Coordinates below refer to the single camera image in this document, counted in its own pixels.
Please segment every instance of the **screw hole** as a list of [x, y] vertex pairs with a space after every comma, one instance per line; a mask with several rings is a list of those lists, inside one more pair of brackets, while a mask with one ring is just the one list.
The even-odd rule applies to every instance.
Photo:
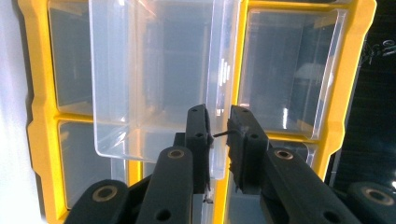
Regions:
[[291, 160], [293, 159], [293, 154], [289, 153], [288, 151], [284, 150], [277, 150], [275, 151], [275, 155], [282, 160]]
[[105, 197], [108, 197], [112, 192], [113, 192], [112, 189], [101, 189], [101, 190], [98, 192], [98, 195], [99, 195], [99, 197], [101, 197], [101, 198], [105, 198]]
[[324, 214], [323, 214], [323, 216], [328, 220], [328, 221], [330, 221], [331, 223], [340, 223], [341, 222], [341, 220], [340, 220], [340, 218], [335, 214], [335, 213], [333, 213], [333, 212], [325, 212]]
[[110, 199], [114, 198], [117, 195], [117, 188], [112, 185], [106, 185], [99, 189], [97, 189], [92, 198], [94, 201], [98, 203], [107, 202]]
[[163, 209], [155, 215], [155, 218], [159, 221], [166, 221], [171, 218], [171, 213], [167, 209]]
[[184, 156], [184, 152], [182, 150], [176, 149], [168, 152], [168, 157], [172, 159], [178, 159]]
[[381, 190], [370, 189], [365, 187], [362, 188], [362, 192], [364, 196], [366, 196], [366, 198], [368, 198], [369, 200], [375, 203], [379, 203], [386, 206], [395, 204], [394, 200], [390, 196], [388, 196], [388, 194], [382, 192]]
[[380, 194], [376, 191], [370, 191], [370, 196], [372, 196], [373, 198], [379, 200], [379, 201], [384, 201], [385, 200], [385, 196], [383, 194]]

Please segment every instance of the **yellow divider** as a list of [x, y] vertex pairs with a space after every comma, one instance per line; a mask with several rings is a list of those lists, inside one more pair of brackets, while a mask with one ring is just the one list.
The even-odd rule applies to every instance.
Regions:
[[353, 1], [349, 6], [346, 32], [336, 69], [334, 88], [330, 99], [327, 118], [319, 142], [319, 151], [314, 158], [313, 169], [324, 179], [330, 156], [340, 149], [345, 135], [345, 119], [353, 82], [361, 55], [364, 37], [370, 28], [374, 14], [375, 0]]
[[128, 185], [131, 186], [143, 178], [143, 162], [128, 161]]
[[50, 223], [62, 223], [67, 213], [58, 144], [55, 87], [50, 50], [47, 1], [18, 1], [26, 24], [35, 98], [28, 127], [34, 170], [41, 177], [45, 213]]

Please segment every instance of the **plastic container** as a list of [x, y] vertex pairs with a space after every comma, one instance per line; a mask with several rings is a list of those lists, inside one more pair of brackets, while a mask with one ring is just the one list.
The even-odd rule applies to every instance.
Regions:
[[[297, 152], [308, 165], [312, 164], [318, 146], [298, 142], [274, 141], [270, 140], [273, 147], [284, 147]], [[247, 195], [242, 192], [235, 192], [233, 174], [230, 173], [228, 186], [227, 217], [225, 223], [265, 223], [265, 219], [260, 207], [260, 195]]]
[[58, 109], [92, 115], [88, 4], [50, 1], [49, 25]]
[[345, 15], [249, 11], [238, 104], [265, 131], [319, 138]]
[[[100, 155], [155, 162], [206, 104], [226, 129], [238, 1], [91, 0], [95, 145]], [[210, 153], [222, 178], [225, 140]]]

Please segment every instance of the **clear plastic bin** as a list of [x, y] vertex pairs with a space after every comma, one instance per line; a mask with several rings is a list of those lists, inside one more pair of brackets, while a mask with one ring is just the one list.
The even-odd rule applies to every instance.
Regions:
[[90, 185], [111, 178], [111, 159], [96, 154], [90, 123], [62, 121], [59, 136], [66, 207], [70, 209]]
[[318, 139], [346, 11], [253, 9], [238, 104], [267, 132]]
[[49, 1], [49, 21], [58, 109], [92, 115], [88, 3]]
[[[239, 2], [91, 0], [93, 104], [100, 155], [155, 162], [206, 104], [212, 132], [226, 129]], [[210, 153], [222, 178], [225, 140]]]
[[[274, 141], [270, 140], [273, 147], [283, 147], [295, 151], [308, 165], [312, 165], [312, 160], [318, 146], [298, 142]], [[227, 216], [225, 223], [265, 223], [265, 219], [260, 208], [260, 195], [242, 194], [241, 191], [235, 192], [233, 174], [230, 173], [228, 186]]]

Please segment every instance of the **yellow storage bin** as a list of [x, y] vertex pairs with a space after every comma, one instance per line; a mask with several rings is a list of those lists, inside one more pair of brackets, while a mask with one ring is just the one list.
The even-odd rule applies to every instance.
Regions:
[[[61, 223], [90, 184], [117, 178], [131, 185], [148, 175], [152, 165], [145, 165], [143, 174], [140, 162], [102, 158], [94, 151], [87, 1], [19, 0], [19, 5], [35, 92], [34, 120], [28, 128], [32, 163], [41, 177], [47, 221]], [[344, 138], [347, 105], [374, 11], [374, 0], [320, 4], [244, 0], [239, 8], [233, 104], [250, 108], [274, 144], [299, 148], [321, 178]], [[278, 45], [260, 43], [264, 39]], [[311, 54], [300, 50], [302, 45]], [[252, 53], [254, 49], [265, 52]], [[264, 75], [253, 76], [255, 69]], [[284, 86], [260, 90], [254, 83]], [[229, 209], [243, 202], [254, 204], [256, 199], [231, 193], [228, 171], [211, 185], [214, 204], [200, 208], [204, 217], [213, 218], [213, 223], [248, 223], [243, 215], [238, 220], [232, 216], [242, 211]]]

